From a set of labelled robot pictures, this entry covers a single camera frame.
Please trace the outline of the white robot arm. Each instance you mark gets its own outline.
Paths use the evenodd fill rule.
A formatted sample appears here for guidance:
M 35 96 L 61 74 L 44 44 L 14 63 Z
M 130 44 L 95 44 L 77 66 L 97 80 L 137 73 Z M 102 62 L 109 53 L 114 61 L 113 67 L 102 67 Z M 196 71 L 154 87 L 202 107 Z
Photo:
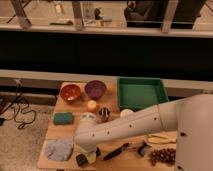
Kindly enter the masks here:
M 213 94 L 153 105 L 102 124 L 83 113 L 74 142 L 90 153 L 101 143 L 162 131 L 177 132 L 174 171 L 213 171 Z

